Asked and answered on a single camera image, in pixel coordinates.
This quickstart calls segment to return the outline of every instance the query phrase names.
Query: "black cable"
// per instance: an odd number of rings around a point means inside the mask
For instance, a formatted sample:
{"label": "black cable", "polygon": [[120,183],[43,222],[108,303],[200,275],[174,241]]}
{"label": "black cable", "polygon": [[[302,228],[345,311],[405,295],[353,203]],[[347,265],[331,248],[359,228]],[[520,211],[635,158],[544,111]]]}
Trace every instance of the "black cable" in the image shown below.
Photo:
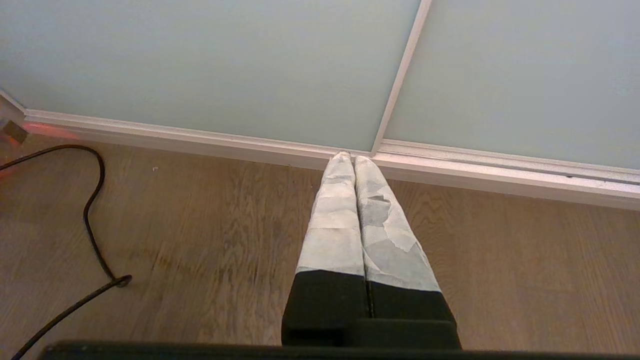
{"label": "black cable", "polygon": [[6,168],[10,168],[14,165],[18,165],[23,161],[27,161],[27,160],[36,158],[40,155],[44,155],[49,152],[62,150],[62,149],[79,149],[79,150],[88,151],[92,153],[95,156],[95,158],[98,160],[98,166],[100,167],[100,177],[98,179],[98,184],[95,186],[95,190],[93,191],[93,193],[87,200],[86,205],[84,206],[83,220],[84,220],[84,227],[86,228],[86,232],[89,235],[89,240],[91,241],[91,246],[93,247],[93,252],[95,253],[95,257],[98,259],[98,262],[102,267],[102,271],[104,271],[104,273],[109,277],[109,283],[99,288],[98,290],[94,291],[93,293],[90,293],[85,298],[71,305],[68,309],[64,310],[58,316],[53,318],[53,320],[51,320],[47,325],[45,325],[42,329],[40,329],[34,336],[31,337],[31,339],[29,339],[29,341],[27,341],[27,343],[24,344],[24,346],[22,346],[22,348],[20,348],[20,350],[12,357],[12,360],[18,360],[22,356],[24,356],[24,354],[36,343],[36,341],[38,341],[44,334],[46,334],[47,331],[51,330],[54,326],[56,326],[57,323],[62,321],[62,319],[66,318],[70,313],[73,313],[75,310],[79,309],[82,305],[85,305],[87,302],[91,301],[91,299],[97,297],[101,293],[104,293],[105,291],[111,289],[114,286],[117,286],[119,288],[123,288],[124,286],[127,286],[127,284],[132,279],[131,275],[125,275],[123,277],[115,277],[113,275],[113,272],[109,268],[109,265],[107,265],[106,261],[102,257],[102,254],[100,253],[100,249],[98,248],[98,245],[95,242],[95,237],[93,236],[93,231],[91,230],[91,225],[89,224],[89,209],[91,208],[91,204],[93,204],[93,200],[95,200],[96,196],[98,196],[98,193],[100,192],[100,189],[102,189],[102,185],[104,184],[104,160],[96,150],[83,145],[75,145],[75,144],[58,145],[58,146],[50,147],[48,149],[44,149],[38,152],[34,152],[31,155],[23,156],[13,161],[9,161],[4,165],[0,165],[0,171]]}

